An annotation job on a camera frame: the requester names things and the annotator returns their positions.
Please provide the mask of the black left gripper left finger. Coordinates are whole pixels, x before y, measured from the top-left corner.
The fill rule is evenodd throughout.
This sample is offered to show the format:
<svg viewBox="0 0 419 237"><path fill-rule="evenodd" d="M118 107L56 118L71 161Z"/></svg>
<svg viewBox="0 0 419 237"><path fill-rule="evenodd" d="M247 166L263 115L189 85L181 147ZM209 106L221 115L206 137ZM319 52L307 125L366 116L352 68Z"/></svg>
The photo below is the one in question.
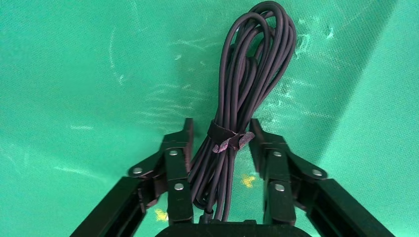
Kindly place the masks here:
<svg viewBox="0 0 419 237"><path fill-rule="evenodd" d="M193 120L164 136L159 150L132 166L74 230L74 237L132 237L160 196L168 194L170 225L193 223L188 174Z"/></svg>

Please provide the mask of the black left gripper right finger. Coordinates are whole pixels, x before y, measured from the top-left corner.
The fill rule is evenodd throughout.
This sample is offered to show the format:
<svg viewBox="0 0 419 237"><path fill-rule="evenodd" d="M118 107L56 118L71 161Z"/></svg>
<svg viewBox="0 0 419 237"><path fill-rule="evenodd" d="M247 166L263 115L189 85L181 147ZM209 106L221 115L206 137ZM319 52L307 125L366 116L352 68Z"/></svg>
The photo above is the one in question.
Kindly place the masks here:
<svg viewBox="0 0 419 237"><path fill-rule="evenodd" d="M264 181L263 222L292 236L306 236L295 226L297 208L322 237L390 237L392 233L320 167L294 154L280 135L266 132L255 118L250 151Z"/></svg>

